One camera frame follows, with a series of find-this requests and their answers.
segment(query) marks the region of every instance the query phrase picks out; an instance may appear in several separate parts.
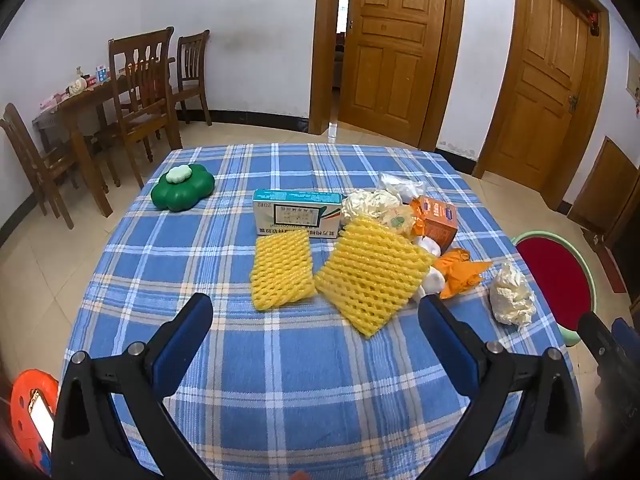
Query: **red stool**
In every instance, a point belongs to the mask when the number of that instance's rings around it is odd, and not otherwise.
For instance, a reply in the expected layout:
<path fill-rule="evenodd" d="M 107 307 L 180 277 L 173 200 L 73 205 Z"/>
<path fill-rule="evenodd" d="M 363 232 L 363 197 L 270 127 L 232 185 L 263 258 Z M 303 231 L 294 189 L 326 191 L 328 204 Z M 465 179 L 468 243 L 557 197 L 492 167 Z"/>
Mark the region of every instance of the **red stool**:
<path fill-rule="evenodd" d="M 530 231 L 512 241 L 556 318 L 564 344 L 577 344 L 580 316 L 596 311 L 596 288 L 582 255 L 546 231 Z"/>

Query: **yellow foam fruit net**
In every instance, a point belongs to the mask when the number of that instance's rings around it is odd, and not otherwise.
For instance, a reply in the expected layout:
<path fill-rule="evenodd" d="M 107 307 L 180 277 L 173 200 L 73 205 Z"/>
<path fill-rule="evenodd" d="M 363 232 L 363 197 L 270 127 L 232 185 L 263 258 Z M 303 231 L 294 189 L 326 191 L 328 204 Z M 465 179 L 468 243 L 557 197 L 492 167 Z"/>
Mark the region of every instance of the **yellow foam fruit net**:
<path fill-rule="evenodd" d="M 316 289 L 368 338 L 406 305 L 434 260 L 388 227 L 358 216 L 316 274 Z"/>
<path fill-rule="evenodd" d="M 314 295 L 308 233 L 295 230 L 259 237 L 250 282 L 256 310 L 283 306 Z"/>

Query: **blue plaid tablecloth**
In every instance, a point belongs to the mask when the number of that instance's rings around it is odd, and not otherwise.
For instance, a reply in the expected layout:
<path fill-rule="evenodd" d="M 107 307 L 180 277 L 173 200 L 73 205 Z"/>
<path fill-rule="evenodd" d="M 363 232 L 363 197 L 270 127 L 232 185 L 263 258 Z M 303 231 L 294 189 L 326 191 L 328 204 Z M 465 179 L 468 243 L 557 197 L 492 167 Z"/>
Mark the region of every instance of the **blue plaid tablecloth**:
<path fill-rule="evenodd" d="M 157 211 L 150 192 L 177 164 L 203 164 L 216 189 L 193 209 Z M 184 436 L 224 479 L 411 479 L 440 449 L 468 405 L 444 373 L 410 302 L 364 339 L 322 295 L 268 312 L 251 302 L 256 240 L 254 190 L 348 193 L 375 188 L 378 172 L 425 181 L 427 194 L 458 208 L 452 246 L 490 259 L 481 285 L 446 303 L 483 340 L 513 352 L 562 349 L 539 288 L 510 240 L 439 155 L 335 144 L 246 144 L 171 152 L 124 215 L 82 300 L 65 355 L 121 353 L 147 341 L 194 292 L 214 305 L 209 334 L 165 406 Z M 311 240 L 316 272 L 332 240 Z M 488 287 L 500 264 L 529 277 L 538 313 L 522 330 L 494 321 Z M 491 465 L 513 418 L 512 394 L 476 470 Z M 156 466 L 126 404 L 116 407 L 140 462 Z"/>

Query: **orange bag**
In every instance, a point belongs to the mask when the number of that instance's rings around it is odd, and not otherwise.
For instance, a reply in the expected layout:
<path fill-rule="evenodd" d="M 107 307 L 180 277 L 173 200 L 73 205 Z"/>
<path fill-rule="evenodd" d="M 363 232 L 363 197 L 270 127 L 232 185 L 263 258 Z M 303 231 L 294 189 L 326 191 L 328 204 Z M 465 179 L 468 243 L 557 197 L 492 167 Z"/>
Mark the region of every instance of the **orange bag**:
<path fill-rule="evenodd" d="M 455 248 L 444 253 L 433 263 L 446 280 L 444 290 L 440 293 L 441 300 L 476 286 L 482 281 L 480 273 L 492 265 L 492 262 L 470 262 L 469 257 L 469 251 L 466 249 Z"/>

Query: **black baseboard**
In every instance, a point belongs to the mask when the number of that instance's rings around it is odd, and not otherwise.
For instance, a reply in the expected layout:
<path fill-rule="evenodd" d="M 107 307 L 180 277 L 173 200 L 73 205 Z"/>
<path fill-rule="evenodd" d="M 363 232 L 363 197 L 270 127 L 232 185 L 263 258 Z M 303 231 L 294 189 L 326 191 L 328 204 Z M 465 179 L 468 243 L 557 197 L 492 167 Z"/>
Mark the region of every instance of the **black baseboard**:
<path fill-rule="evenodd" d="M 453 166 L 453 169 L 460 173 L 470 175 L 476 167 L 476 162 L 472 158 L 466 158 L 466 156 L 448 152 L 447 150 L 441 150 L 440 148 L 436 148 L 436 153 L 438 155 L 442 155 L 445 160 Z"/>
<path fill-rule="evenodd" d="M 560 203 L 556 211 L 558 211 L 560 214 L 564 216 L 567 216 L 569 214 L 569 209 L 571 209 L 573 206 L 574 206 L 573 204 L 569 204 L 568 202 L 565 202 L 564 200 L 562 200 L 562 202 Z"/>
<path fill-rule="evenodd" d="M 203 121 L 202 110 L 187 110 L 190 121 Z M 185 119 L 184 112 L 176 110 L 178 120 Z M 308 133 L 309 119 L 289 115 L 263 114 L 261 112 L 238 112 L 235 110 L 209 110 L 211 120 L 215 123 L 250 124 L 251 126 L 264 126 L 266 128 L 279 128 L 294 132 Z"/>
<path fill-rule="evenodd" d="M 18 224 L 24 220 L 25 216 L 29 214 L 29 211 L 36 207 L 37 203 L 36 196 L 31 193 L 27 199 L 18 206 L 18 209 L 9 216 L 4 225 L 0 227 L 0 247 L 6 242 L 11 233 L 14 232 L 14 229 L 18 227 Z"/>

